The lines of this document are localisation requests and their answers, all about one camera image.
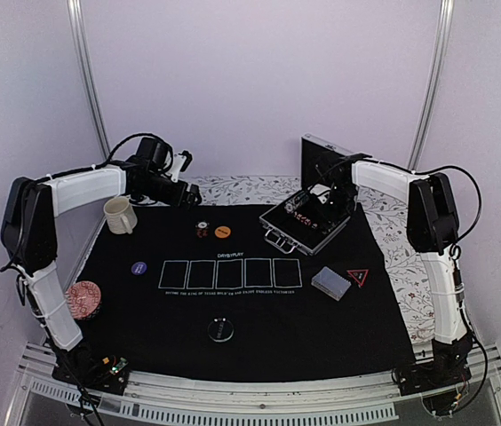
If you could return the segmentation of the aluminium poker chip case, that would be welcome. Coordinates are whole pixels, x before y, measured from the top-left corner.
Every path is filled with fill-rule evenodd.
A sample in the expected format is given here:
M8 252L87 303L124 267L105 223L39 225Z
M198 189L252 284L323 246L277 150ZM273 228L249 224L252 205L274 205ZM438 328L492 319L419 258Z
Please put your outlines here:
M318 201L322 203L326 201L326 197L322 196L322 191L327 189L327 186L318 184L312 187L314 181L319 177L314 169L314 161L320 154L325 153L351 156L354 163L368 157L366 154L355 154L345 148L332 145L311 134L306 134L301 138L300 188L259 217L259 222L266 230L264 240L284 254L288 255L298 251L306 256L316 255L341 232L352 217L338 226L318 225L316 229L301 224L294 217L294 213L298 212L316 222L315 207ZM352 215L356 211L358 197L358 185L354 181L353 184L357 190L357 195ZM308 201L295 212L289 214L284 210L284 203L298 193L307 193Z

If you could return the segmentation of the orange black 100 chip stack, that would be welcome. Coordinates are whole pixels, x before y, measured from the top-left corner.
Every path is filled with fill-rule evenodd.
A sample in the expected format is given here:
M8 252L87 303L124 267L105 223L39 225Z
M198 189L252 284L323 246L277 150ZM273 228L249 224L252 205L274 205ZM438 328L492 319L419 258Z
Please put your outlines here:
M209 235L210 224L206 221L201 221L196 224L196 235L198 238L205 238Z

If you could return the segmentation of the purple small blind button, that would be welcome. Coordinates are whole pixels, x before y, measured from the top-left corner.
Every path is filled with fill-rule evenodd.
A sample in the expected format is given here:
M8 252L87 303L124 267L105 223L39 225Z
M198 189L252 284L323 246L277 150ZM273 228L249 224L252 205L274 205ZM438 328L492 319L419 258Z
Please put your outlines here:
M142 275L147 271L147 264L145 262L138 261L134 263L131 267L131 273L133 275Z

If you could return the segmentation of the orange big blind button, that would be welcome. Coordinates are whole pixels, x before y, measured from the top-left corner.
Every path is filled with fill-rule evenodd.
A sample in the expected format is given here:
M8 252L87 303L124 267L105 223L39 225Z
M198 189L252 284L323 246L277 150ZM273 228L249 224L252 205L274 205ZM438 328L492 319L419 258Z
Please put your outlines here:
M214 230L214 234L219 239L228 238L231 235L231 229L226 225L220 225Z

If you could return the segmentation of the clear dealer button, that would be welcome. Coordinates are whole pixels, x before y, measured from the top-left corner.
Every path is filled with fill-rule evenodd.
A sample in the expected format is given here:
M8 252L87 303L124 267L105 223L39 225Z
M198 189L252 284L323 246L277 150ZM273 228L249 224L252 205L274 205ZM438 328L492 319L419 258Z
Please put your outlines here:
M215 343L225 343L229 341L235 333L233 323L224 317L217 317L211 320L207 327L208 337Z

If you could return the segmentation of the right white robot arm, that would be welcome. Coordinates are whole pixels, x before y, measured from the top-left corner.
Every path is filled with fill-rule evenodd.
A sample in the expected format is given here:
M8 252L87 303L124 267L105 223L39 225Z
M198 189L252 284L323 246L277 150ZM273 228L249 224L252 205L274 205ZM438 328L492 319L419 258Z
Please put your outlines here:
M433 342L455 346L472 339L466 321L464 289L458 267L463 236L449 178L440 168L417 172L366 154L329 152L303 170L306 187L351 184L384 193L406 203L406 234L420 254L430 286L435 315Z

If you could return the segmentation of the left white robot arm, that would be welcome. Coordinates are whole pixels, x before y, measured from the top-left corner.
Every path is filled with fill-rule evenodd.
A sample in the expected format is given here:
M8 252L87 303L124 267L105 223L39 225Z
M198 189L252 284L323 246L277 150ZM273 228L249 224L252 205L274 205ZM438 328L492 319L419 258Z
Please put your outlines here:
M137 151L125 161L109 154L100 164L38 179L18 177L12 182L0 231L9 259L0 270L17 273L20 302L32 307L53 345L62 350L73 350L83 334L69 310L57 273L57 217L121 195L146 196L178 208L202 201L198 186L179 178L193 160L191 153L174 152L153 133L141 132L137 137Z

